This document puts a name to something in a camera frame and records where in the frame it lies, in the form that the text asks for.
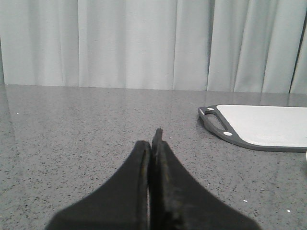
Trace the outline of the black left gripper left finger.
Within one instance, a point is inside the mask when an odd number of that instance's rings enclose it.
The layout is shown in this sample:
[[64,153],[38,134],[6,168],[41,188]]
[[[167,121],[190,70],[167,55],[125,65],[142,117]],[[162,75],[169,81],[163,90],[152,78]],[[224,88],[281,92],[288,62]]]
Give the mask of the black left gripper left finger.
[[107,182],[87,197],[58,212],[49,230],[146,230],[148,167],[151,147],[137,141]]

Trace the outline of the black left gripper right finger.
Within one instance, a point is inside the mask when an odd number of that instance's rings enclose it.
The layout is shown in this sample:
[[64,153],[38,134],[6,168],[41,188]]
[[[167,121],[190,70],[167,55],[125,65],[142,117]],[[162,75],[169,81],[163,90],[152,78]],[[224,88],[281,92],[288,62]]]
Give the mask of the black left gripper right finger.
[[259,230],[248,216],[216,198],[184,168],[158,128],[149,165],[153,230]]

